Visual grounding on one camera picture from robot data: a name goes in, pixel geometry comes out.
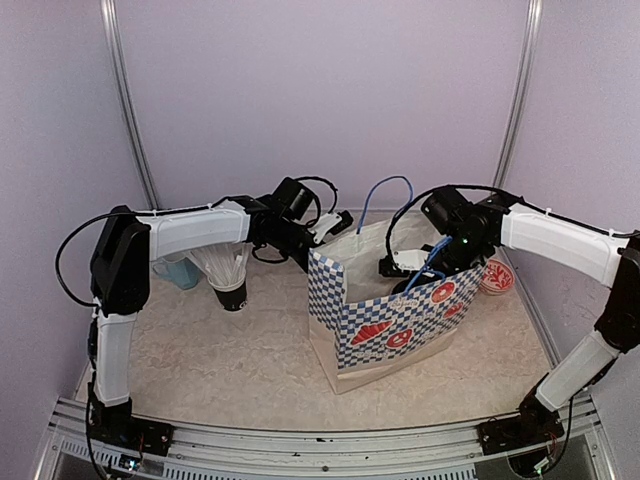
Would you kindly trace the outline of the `checkered paper takeout bag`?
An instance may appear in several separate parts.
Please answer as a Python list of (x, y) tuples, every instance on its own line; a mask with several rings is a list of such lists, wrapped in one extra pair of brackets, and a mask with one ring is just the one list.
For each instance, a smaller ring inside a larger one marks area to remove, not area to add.
[[(433, 356), (451, 344), (486, 265), (444, 275), (427, 263), (406, 278), (386, 278), (378, 262), (394, 251), (447, 245), (422, 214), (399, 209), (309, 252), (309, 339), (336, 394)], [(402, 280), (425, 284), (392, 294)]]

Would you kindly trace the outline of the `black plastic cup lid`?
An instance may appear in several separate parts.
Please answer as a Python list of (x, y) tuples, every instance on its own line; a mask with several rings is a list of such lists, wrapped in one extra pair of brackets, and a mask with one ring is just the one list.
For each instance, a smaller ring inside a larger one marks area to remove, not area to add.
[(416, 280), (415, 282), (411, 282), (409, 279), (405, 279), (402, 280), (401, 282), (397, 283), (391, 293), (392, 294), (400, 294), (405, 292), (407, 289), (411, 290), (415, 287), (419, 287), (421, 285), (424, 285), (425, 281), (424, 280)]

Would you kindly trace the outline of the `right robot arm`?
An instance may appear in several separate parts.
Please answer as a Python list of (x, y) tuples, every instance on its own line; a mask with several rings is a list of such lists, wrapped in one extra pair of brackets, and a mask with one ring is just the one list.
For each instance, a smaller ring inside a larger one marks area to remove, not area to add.
[(453, 274), (488, 258), (498, 247), (524, 251), (572, 268), (609, 288), (591, 333), (551, 370), (519, 406), (511, 426), (523, 444), (535, 442), (551, 415), (617, 358), (639, 345), (639, 235), (588, 226), (536, 207), (494, 187), (476, 203), (464, 185), (435, 188), (422, 213), (448, 238), (433, 267)]

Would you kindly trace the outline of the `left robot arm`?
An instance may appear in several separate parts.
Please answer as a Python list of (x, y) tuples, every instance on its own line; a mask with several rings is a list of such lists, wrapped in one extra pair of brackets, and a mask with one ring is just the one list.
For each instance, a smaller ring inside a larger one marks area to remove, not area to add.
[(129, 357), (134, 323), (150, 295), (150, 264), (201, 247), (249, 242), (271, 246), (300, 266), (327, 232), (301, 219), (314, 202), (299, 181), (285, 178), (271, 194), (225, 197), (207, 205), (134, 212), (114, 208), (90, 261), (97, 315), (94, 392), (107, 406), (102, 430), (121, 445), (140, 434), (137, 418), (119, 405), (130, 399)]

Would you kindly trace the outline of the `red patterned small bowl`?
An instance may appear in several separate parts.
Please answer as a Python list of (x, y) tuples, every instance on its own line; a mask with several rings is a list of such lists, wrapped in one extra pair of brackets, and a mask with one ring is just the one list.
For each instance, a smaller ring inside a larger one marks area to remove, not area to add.
[(513, 271), (505, 263), (490, 259), (487, 262), (480, 290), (488, 295), (501, 295), (508, 292), (515, 284)]

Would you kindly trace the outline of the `bundle of wrapped white straws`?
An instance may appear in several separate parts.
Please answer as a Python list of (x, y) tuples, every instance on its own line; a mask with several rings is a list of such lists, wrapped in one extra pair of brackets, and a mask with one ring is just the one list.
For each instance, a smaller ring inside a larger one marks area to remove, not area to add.
[(187, 257), (214, 290), (230, 292), (244, 284), (249, 254), (246, 243), (223, 243), (192, 249)]

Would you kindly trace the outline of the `black paper cup with straws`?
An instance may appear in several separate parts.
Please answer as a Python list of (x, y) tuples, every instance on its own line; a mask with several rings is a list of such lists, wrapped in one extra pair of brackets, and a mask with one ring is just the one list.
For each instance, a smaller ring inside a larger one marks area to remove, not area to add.
[(212, 285), (212, 289), (219, 303), (226, 311), (240, 311), (247, 303), (247, 288), (245, 280), (238, 281), (228, 286)]

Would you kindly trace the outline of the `light blue ceramic mug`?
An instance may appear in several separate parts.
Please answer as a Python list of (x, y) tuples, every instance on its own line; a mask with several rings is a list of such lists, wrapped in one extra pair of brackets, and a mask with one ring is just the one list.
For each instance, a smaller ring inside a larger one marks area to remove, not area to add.
[(166, 255), (155, 260), (151, 269), (159, 278), (170, 281), (181, 290), (190, 290), (199, 283), (199, 269), (182, 253)]

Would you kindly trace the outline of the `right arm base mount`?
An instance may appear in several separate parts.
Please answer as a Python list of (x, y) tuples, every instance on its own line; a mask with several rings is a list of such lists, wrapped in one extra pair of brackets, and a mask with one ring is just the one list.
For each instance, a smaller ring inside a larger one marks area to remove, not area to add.
[(532, 389), (510, 417), (488, 420), (476, 427), (484, 455), (520, 449), (565, 434), (556, 409), (548, 410)]

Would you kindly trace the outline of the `aluminium front rail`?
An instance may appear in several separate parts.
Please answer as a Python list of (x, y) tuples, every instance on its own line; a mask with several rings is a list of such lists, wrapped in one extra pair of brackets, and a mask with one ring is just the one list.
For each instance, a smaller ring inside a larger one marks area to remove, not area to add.
[[(53, 479), (63, 460), (89, 463), (84, 407), (60, 400), (45, 431), (31, 479)], [(590, 399), (576, 399), (571, 439), (558, 466), (544, 479), (621, 479)], [(477, 419), (408, 429), (296, 432), (173, 423), (166, 456), (143, 453), (138, 469), (116, 469), (135, 451), (96, 441), (96, 460), (131, 479), (474, 479), (482, 463), (514, 473), (509, 461), (523, 459), (542, 444), (485, 454)]]

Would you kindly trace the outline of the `right aluminium corner post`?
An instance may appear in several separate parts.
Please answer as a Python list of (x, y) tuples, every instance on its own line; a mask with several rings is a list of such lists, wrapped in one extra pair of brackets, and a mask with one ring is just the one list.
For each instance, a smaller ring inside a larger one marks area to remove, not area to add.
[(529, 83), (532, 75), (536, 47), (542, 21), (543, 0), (530, 0), (527, 3), (522, 48), (516, 74), (506, 129), (501, 144), (499, 160), (493, 177), (493, 186), (503, 188), (506, 185), (513, 161), (518, 133), (525, 110)]

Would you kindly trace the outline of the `aluminium corner post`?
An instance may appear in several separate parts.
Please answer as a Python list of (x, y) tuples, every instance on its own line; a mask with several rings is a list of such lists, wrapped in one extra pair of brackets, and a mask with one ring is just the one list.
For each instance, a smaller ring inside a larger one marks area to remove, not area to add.
[(527, 3), (522, 48), (516, 74), (506, 129), (501, 144), (499, 160), (493, 177), (493, 186), (503, 188), (506, 185), (513, 161), (518, 133), (525, 110), (529, 83), (532, 75), (536, 47), (542, 21), (543, 0), (530, 0)]
[(124, 125), (129, 140), (133, 161), (142, 186), (143, 195), (151, 209), (161, 206), (159, 194), (147, 160), (140, 128), (135, 113), (133, 97), (130, 91), (123, 42), (119, 30), (117, 6), (114, 0), (101, 0), (100, 12), (106, 43), (111, 57), (115, 76), (116, 90)]

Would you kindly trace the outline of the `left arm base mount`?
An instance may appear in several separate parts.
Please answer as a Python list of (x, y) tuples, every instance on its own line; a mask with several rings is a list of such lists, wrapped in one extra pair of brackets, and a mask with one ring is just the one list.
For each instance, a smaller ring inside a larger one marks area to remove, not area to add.
[(113, 407), (91, 399), (88, 406), (91, 440), (142, 454), (168, 455), (174, 427), (169, 423), (134, 416), (131, 399)]

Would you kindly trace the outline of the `left aluminium corner post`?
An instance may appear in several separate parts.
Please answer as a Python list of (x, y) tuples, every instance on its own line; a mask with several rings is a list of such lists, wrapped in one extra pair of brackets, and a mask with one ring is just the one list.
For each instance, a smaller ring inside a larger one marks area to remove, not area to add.
[(106, 43), (111, 57), (115, 76), (116, 90), (124, 125), (129, 140), (133, 161), (142, 186), (143, 195), (151, 209), (161, 206), (159, 194), (147, 160), (140, 128), (135, 113), (133, 97), (130, 91), (123, 42), (119, 30), (117, 6), (114, 0), (101, 0), (100, 12)]

